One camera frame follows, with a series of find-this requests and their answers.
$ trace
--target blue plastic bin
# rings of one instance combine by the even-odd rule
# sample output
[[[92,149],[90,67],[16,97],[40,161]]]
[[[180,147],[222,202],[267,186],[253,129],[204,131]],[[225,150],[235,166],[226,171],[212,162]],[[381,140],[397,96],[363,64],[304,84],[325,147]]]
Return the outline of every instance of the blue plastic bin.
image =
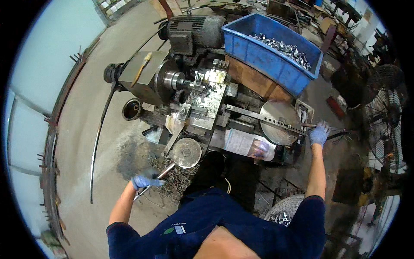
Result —
[[[225,51],[283,86],[292,95],[299,96],[308,83],[319,75],[323,53],[313,43],[260,14],[250,14],[224,25]],[[304,52],[311,65],[308,71],[296,61],[249,35],[264,33],[288,45],[296,45]]]

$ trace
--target red object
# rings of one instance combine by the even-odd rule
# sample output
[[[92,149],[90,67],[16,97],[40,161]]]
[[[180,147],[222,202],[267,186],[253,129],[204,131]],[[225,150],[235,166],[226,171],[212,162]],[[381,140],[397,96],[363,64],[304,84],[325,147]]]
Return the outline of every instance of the red object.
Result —
[[[338,116],[338,118],[342,119],[345,117],[344,110],[342,110],[342,108],[332,96],[329,96],[328,99],[326,99],[326,102],[328,103],[329,107],[331,107],[331,110],[336,114],[336,116]]]
[[[162,5],[162,7],[165,10],[165,13],[167,14],[167,19],[170,20],[171,17],[173,17],[173,11],[171,11],[170,6],[168,5],[168,3],[165,0],[158,0],[158,2]]]

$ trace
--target blue work glove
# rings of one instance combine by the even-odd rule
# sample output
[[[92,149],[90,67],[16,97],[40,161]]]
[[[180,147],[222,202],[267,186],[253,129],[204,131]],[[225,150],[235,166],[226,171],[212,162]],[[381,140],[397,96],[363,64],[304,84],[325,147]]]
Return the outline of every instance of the blue work glove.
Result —
[[[159,175],[159,172],[153,168],[144,170],[140,175],[136,175],[131,178],[132,185],[135,190],[139,188],[147,187],[148,185],[162,186],[164,185],[164,180],[156,179]]]
[[[323,148],[323,144],[326,142],[326,138],[329,136],[331,130],[326,121],[321,121],[318,123],[316,128],[309,132],[310,145],[320,144]]]

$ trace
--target forearm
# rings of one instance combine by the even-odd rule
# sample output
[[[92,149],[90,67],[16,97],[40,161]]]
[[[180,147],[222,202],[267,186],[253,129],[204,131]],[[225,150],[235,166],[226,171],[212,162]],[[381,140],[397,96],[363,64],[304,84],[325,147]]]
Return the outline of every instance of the forearm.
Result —
[[[135,192],[136,190],[134,189],[132,182],[129,181],[121,194],[121,197],[119,197],[111,211],[111,215],[109,216],[109,224],[114,222],[124,222],[128,224]]]
[[[322,146],[313,144],[310,148],[312,150],[312,163],[310,165],[308,187],[306,188],[305,198],[312,195],[318,195],[325,200],[326,176],[322,157]]]

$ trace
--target fan guard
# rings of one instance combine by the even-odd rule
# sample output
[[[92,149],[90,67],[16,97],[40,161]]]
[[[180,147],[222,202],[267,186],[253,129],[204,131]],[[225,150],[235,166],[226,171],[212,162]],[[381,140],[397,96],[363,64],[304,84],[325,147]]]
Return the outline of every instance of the fan guard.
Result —
[[[384,142],[392,143],[390,170],[405,166],[401,147],[401,100],[405,93],[404,75],[394,65],[377,68],[368,80],[368,88],[378,92],[364,107],[364,121],[368,129],[369,146],[375,158],[384,165]]]

